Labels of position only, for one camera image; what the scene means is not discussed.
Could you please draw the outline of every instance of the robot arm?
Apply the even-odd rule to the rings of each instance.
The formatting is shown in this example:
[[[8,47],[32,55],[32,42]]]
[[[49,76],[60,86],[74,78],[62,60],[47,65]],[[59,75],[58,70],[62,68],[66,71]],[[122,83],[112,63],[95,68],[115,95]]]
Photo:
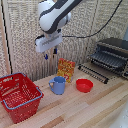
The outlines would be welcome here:
[[[54,33],[70,21],[69,13],[82,0],[45,0],[38,4],[39,24],[47,34]]]
[[[38,4],[39,25],[44,35],[35,40],[36,52],[44,53],[62,42],[61,28],[70,21],[70,11],[81,1],[58,0],[54,3],[53,0],[44,0]]]

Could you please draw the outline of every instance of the red plastic basket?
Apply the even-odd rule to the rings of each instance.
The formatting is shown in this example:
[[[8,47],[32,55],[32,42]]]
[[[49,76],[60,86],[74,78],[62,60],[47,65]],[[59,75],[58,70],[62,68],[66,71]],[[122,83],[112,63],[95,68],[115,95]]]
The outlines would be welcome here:
[[[14,123],[19,123],[38,109],[44,94],[23,73],[0,78],[0,101]]]

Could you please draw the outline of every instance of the small red bowl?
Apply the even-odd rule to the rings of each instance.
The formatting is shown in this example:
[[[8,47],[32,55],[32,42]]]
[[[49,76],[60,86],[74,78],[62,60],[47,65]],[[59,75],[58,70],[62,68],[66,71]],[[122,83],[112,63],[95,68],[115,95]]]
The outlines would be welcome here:
[[[90,92],[92,87],[93,87],[93,83],[88,79],[78,79],[76,81],[76,88],[80,92],[85,92],[85,93]]]

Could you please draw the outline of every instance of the blue cup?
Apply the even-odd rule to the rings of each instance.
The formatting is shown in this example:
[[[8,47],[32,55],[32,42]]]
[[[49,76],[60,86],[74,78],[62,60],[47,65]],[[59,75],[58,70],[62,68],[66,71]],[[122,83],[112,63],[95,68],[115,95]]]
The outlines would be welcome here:
[[[52,92],[54,92],[57,95],[62,95],[65,89],[65,82],[66,79],[64,77],[57,76],[49,81],[49,86]]]

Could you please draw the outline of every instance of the wooden table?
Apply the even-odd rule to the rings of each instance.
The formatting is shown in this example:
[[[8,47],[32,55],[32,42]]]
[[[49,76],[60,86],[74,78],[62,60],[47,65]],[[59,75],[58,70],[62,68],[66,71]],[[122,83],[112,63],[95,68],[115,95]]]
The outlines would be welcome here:
[[[35,81],[44,93],[37,113],[13,124],[0,104],[0,128],[109,128],[128,100],[128,81],[113,76],[103,84],[75,68],[72,83],[66,83],[63,95],[51,92],[48,81],[55,75]],[[87,78],[94,83],[89,93],[76,89],[76,80]]]

